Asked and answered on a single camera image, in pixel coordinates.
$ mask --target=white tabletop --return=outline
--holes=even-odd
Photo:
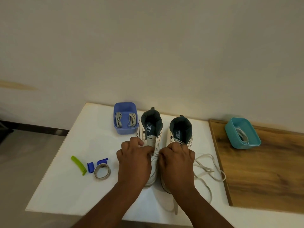
[[[161,115],[164,133],[168,131],[174,116]],[[196,156],[203,153],[217,157],[206,121],[189,119],[192,123],[194,139],[192,150]],[[85,215],[117,182],[119,163],[116,151],[123,141],[134,135],[118,135],[113,126],[113,107],[86,103],[72,129],[64,140],[54,160],[49,166],[32,199],[27,211],[47,212],[69,215]],[[111,175],[100,181],[93,173],[82,176],[81,171],[71,161],[76,156],[85,166],[88,162],[109,158],[108,165]],[[213,167],[212,160],[201,162]],[[203,170],[194,167],[195,173]],[[228,205],[223,183],[216,182],[210,176],[203,176],[211,188],[213,200],[211,205],[224,216],[235,228],[241,227],[303,227],[304,215],[273,212],[266,210],[245,209]],[[209,192],[201,181],[196,180],[195,186],[200,194],[209,199]],[[178,215],[173,212],[172,195],[163,191],[159,179],[149,188],[144,188],[135,203],[125,214],[124,220],[153,222],[191,226],[185,213],[179,208]]]

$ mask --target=green clip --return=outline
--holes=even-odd
[[[79,161],[75,156],[71,157],[72,161],[75,162],[75,164],[79,167],[79,169],[82,172],[82,176],[85,175],[85,173],[87,172],[87,169],[85,168],[85,166],[81,163],[81,161]]]

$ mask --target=gray floor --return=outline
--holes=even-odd
[[[0,227],[68,228],[80,217],[25,208],[65,137],[15,130],[0,144]],[[120,227],[182,227],[122,221]]]

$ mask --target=wooden board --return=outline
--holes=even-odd
[[[226,123],[209,120],[229,205],[304,213],[304,134],[254,126],[262,144],[235,149]]]

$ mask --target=blue plastic piece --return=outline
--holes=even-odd
[[[99,160],[99,161],[97,162],[97,165],[99,165],[99,164],[101,164],[101,163],[105,163],[105,164],[107,164],[107,160],[108,160],[108,158],[105,158],[105,159]]]
[[[248,137],[248,144],[241,140],[235,127],[239,127],[245,132]],[[261,140],[257,135],[255,129],[245,118],[231,118],[230,121],[226,124],[225,130],[231,145],[236,149],[250,149],[261,144]]]
[[[120,112],[122,117],[120,119],[120,122],[122,124],[122,128],[117,128],[116,127],[116,119],[115,115],[117,112]],[[136,113],[136,126],[135,127],[130,127],[128,125],[129,123],[129,114],[130,113]],[[138,128],[138,115],[137,115],[137,110],[136,106],[133,102],[119,102],[114,105],[114,127],[117,131],[118,134],[133,134],[137,131]]]
[[[94,169],[95,169],[94,163],[93,162],[88,163],[88,171],[89,171],[89,173],[93,173]]]

